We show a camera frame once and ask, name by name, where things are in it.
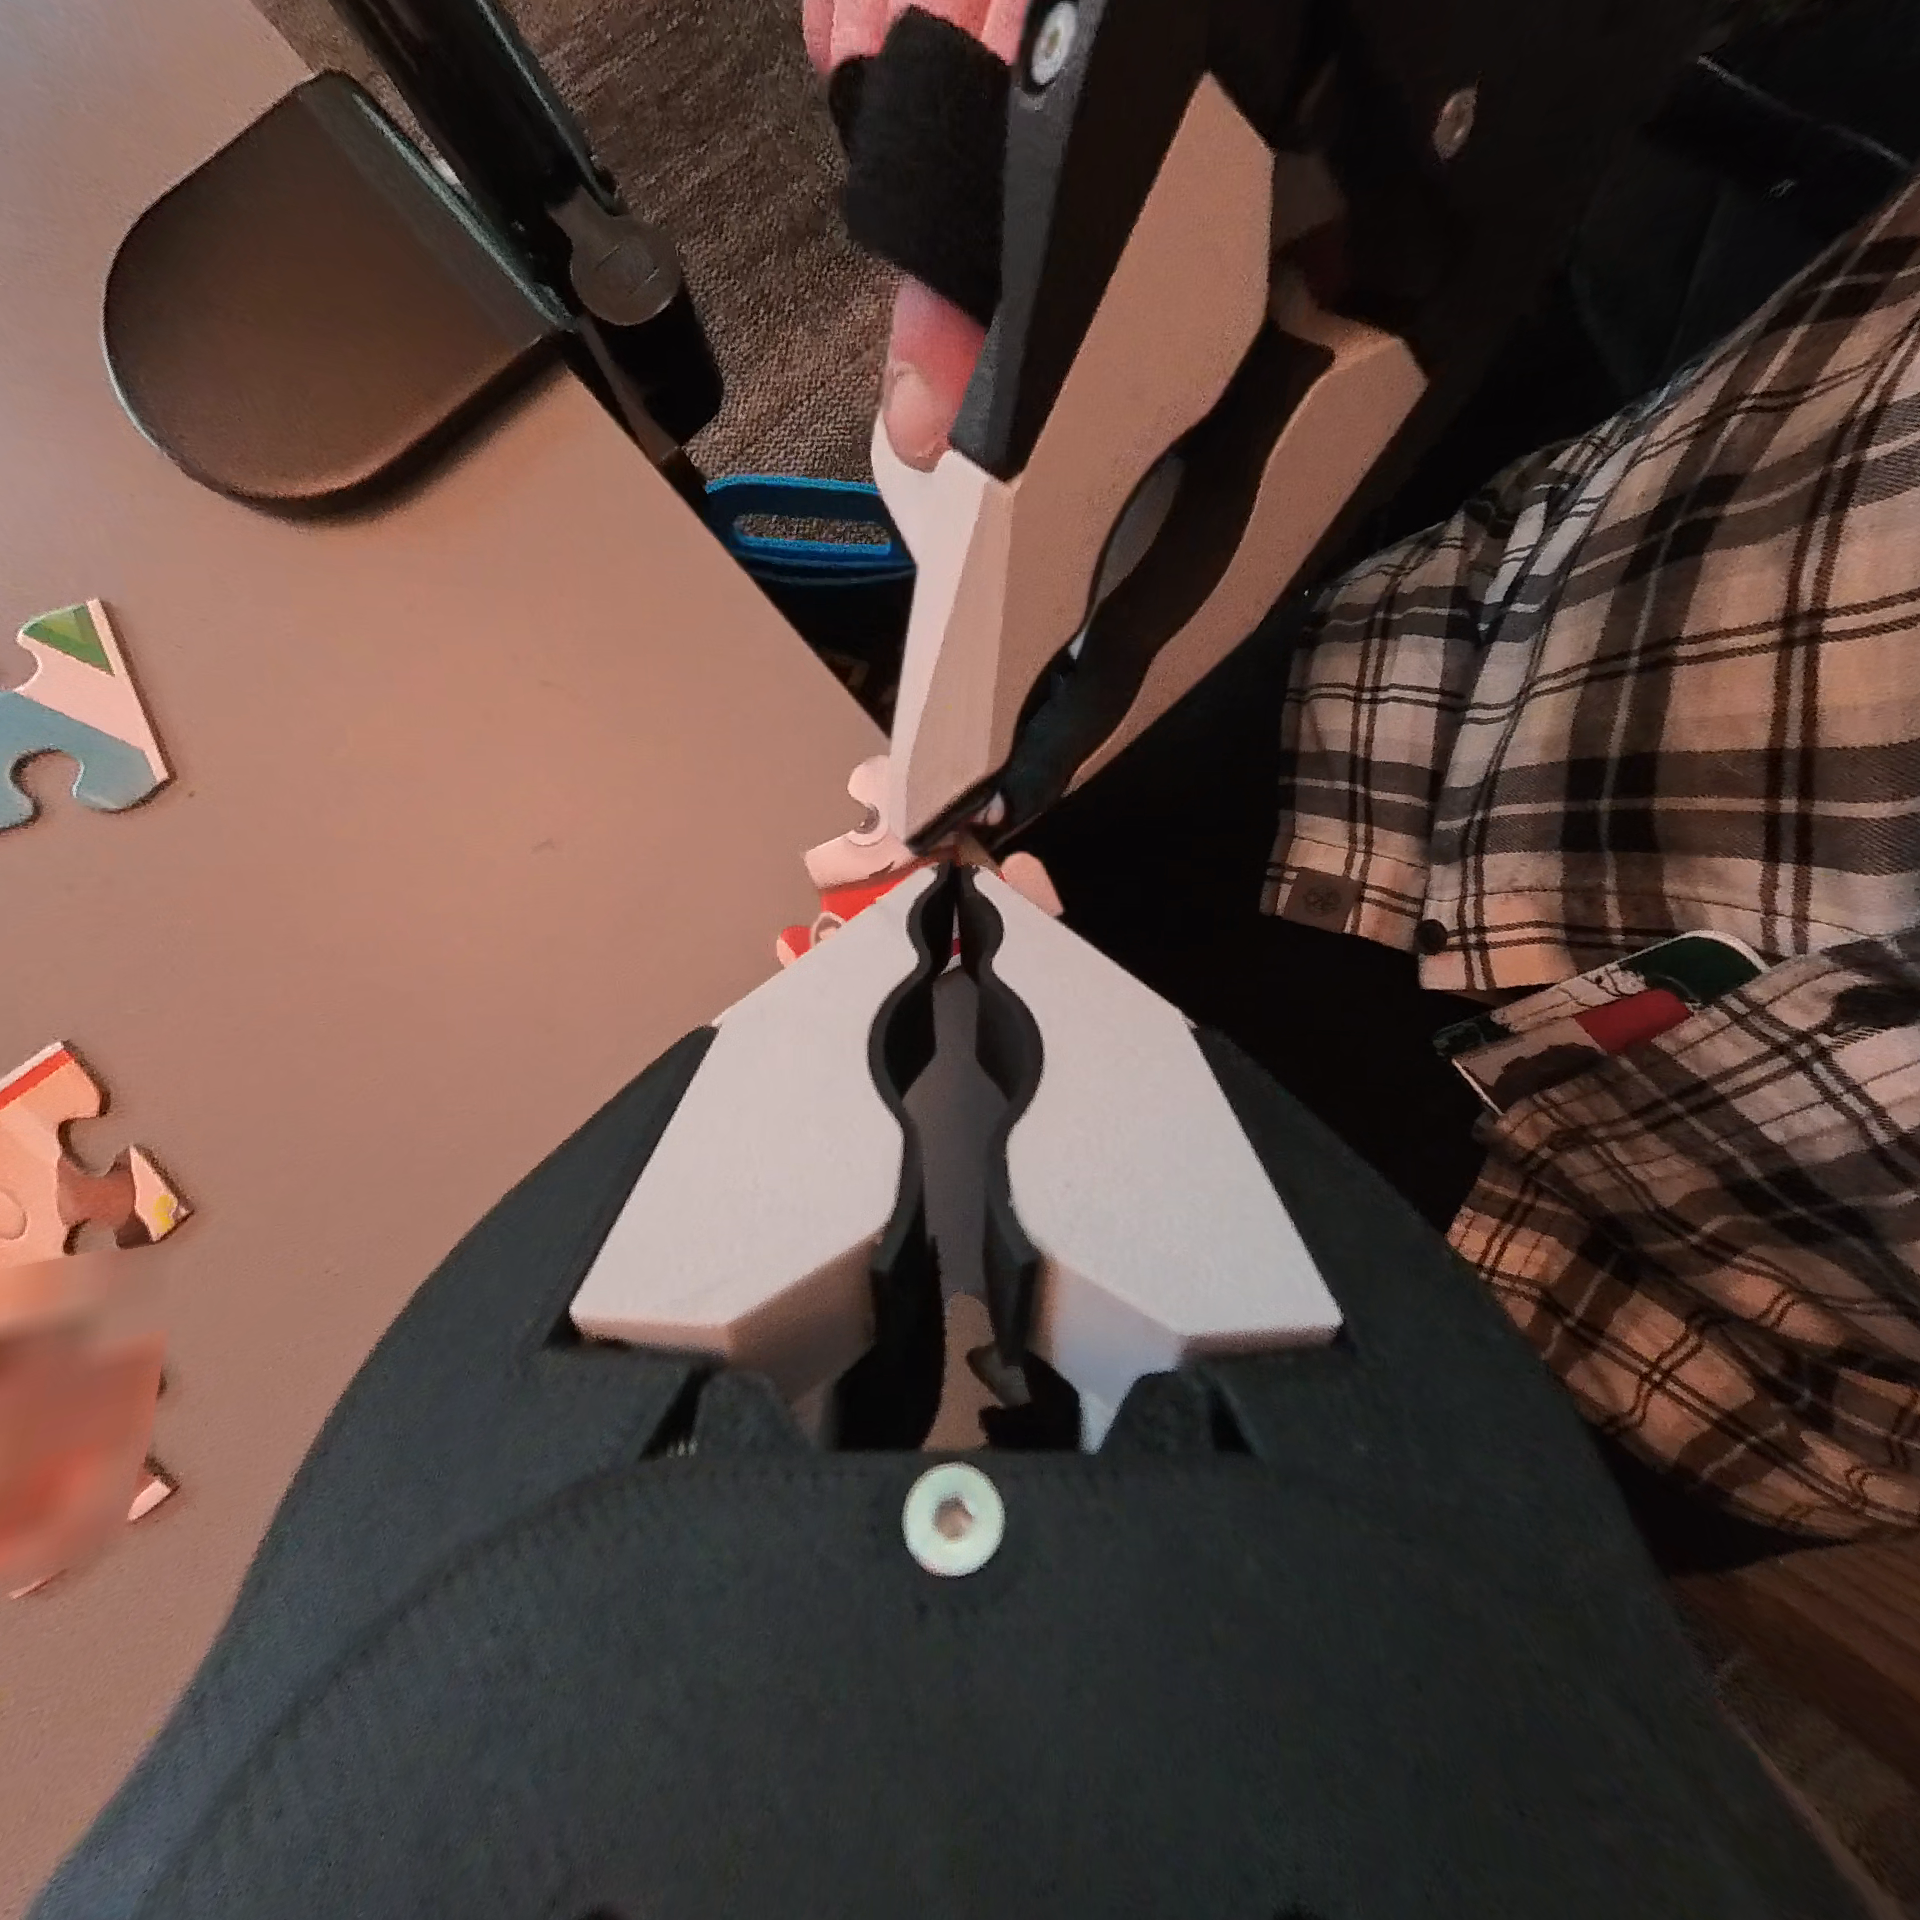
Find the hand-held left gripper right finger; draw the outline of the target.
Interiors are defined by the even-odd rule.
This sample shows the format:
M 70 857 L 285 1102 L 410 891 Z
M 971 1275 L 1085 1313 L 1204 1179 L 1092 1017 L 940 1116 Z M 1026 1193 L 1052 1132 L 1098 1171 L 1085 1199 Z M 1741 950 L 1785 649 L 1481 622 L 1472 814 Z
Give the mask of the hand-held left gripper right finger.
M 964 876 L 998 1446 L 1098 1449 L 1146 1379 L 1321 1349 L 1341 1309 L 1193 1024 L 1005 879 Z

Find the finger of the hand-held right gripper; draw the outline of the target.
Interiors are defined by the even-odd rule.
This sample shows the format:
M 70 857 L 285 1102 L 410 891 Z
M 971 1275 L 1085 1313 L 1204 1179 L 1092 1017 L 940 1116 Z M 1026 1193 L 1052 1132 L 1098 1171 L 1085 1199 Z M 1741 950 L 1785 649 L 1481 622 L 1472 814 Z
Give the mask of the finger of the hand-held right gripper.
M 916 843 L 1013 757 L 1042 668 L 1088 620 L 1116 521 L 1225 392 L 1267 302 L 1274 151 L 1201 81 L 1026 465 L 994 477 L 949 445 L 873 468 L 918 567 L 884 821 Z
M 1425 387 L 1396 335 L 1280 291 L 1227 391 L 1121 516 L 994 776 L 997 832 L 1090 782 L 1291 597 Z

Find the person's plaid shirt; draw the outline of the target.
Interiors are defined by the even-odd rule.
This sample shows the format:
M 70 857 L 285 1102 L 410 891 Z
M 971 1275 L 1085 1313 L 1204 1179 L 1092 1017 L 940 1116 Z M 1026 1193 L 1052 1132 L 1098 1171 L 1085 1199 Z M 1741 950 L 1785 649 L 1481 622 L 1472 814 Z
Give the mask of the person's plaid shirt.
M 1514 1001 L 1760 974 L 1478 1126 L 1453 1251 L 1708 1525 L 1917 1518 L 1917 187 L 1312 607 L 1264 912 Z

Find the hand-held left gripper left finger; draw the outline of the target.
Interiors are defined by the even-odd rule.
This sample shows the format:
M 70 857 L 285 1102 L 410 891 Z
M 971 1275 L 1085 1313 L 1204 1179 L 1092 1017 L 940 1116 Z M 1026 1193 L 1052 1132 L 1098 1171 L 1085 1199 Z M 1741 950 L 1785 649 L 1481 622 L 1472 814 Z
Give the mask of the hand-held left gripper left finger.
M 836 1446 L 922 1446 L 945 1286 L 908 1094 L 952 958 L 953 872 L 918 870 L 724 1009 L 572 1326 L 762 1376 Z

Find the red striped joined puzzle section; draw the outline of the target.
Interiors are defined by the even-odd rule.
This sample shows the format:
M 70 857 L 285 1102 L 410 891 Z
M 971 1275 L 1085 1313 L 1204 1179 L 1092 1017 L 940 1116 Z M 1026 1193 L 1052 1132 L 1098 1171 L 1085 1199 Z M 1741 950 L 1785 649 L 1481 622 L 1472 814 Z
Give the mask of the red striped joined puzzle section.
M 174 1483 L 153 1459 L 164 1333 L 145 1252 L 192 1206 L 139 1145 L 108 1167 L 68 1132 L 105 1092 L 64 1043 L 3 1085 L 3 1588 L 83 1566 Z

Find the red white dog puzzle piece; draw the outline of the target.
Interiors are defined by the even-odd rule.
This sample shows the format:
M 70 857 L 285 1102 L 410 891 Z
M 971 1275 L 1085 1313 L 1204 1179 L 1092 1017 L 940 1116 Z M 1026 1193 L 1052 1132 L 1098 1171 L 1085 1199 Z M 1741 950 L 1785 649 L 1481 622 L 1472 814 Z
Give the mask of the red white dog puzzle piece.
M 971 832 L 942 840 L 931 854 L 912 853 L 882 815 L 889 775 L 889 757 L 864 759 L 848 780 L 848 795 L 860 804 L 858 824 L 804 853 L 804 870 L 818 894 L 818 912 L 812 920 L 793 923 L 778 934 L 776 955 L 784 968 L 824 947 L 828 937 L 894 891 L 908 876 L 942 862 L 994 872 L 1054 918 L 1065 912 L 1048 868 L 1029 853 L 993 854 Z

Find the black desk clamp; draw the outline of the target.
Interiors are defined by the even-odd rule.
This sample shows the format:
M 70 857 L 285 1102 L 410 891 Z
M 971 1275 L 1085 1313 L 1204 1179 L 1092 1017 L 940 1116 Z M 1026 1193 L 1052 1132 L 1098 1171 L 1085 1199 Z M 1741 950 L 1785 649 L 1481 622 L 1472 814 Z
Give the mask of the black desk clamp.
M 322 516 L 412 486 L 560 367 L 702 508 L 688 443 L 724 380 L 682 252 L 507 8 L 332 8 L 424 141 L 321 71 L 150 203 L 102 287 L 129 419 L 204 489 Z

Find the red white printed card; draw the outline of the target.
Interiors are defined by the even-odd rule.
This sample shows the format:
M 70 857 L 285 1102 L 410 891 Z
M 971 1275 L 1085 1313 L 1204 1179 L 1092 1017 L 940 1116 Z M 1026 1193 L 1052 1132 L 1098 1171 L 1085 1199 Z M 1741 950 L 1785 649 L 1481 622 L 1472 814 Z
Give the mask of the red white printed card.
M 1766 972 L 1740 939 L 1688 933 L 1445 1027 L 1430 1043 L 1489 1113 L 1594 1071 Z

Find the person's right hand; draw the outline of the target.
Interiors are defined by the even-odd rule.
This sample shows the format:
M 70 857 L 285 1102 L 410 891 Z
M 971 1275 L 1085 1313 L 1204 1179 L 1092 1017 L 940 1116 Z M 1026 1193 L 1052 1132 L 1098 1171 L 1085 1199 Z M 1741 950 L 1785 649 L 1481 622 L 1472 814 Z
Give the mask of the person's right hand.
M 828 77 L 852 56 L 875 56 L 908 1 L 804 1 L 808 59 Z M 923 1 L 922 11 L 949 20 L 1013 61 L 1024 33 L 1026 1 Z M 973 373 L 985 326 L 923 284 L 899 275 L 892 328 L 880 380 L 880 420 L 906 465 L 933 468 Z

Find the grey desk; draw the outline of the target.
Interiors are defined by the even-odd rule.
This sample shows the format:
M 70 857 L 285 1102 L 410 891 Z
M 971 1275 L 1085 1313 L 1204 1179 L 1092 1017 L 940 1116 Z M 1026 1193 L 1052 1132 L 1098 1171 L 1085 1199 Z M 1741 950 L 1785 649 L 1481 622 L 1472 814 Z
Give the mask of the grey desk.
M 224 501 L 108 377 L 125 230 L 304 77 L 251 5 L 5 5 L 5 649 L 108 603 L 177 780 L 28 769 L 5 1064 L 68 1039 L 192 1217 L 133 1252 L 177 1493 L 5 1599 L 5 1916 L 163 1727 L 333 1404 L 517 1179 L 776 968 L 868 718 L 550 375 L 357 518 Z

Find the blue green puzzle piece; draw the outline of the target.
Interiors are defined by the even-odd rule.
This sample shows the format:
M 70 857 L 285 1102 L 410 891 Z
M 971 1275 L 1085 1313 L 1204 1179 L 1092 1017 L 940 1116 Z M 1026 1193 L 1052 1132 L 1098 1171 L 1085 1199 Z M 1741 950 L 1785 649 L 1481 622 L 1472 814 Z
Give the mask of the blue green puzzle piece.
M 94 811 L 133 809 L 174 780 L 101 599 L 24 622 L 17 644 L 33 671 L 3 689 L 5 832 L 36 817 L 36 799 L 17 780 L 35 759 L 70 761 L 70 798 Z

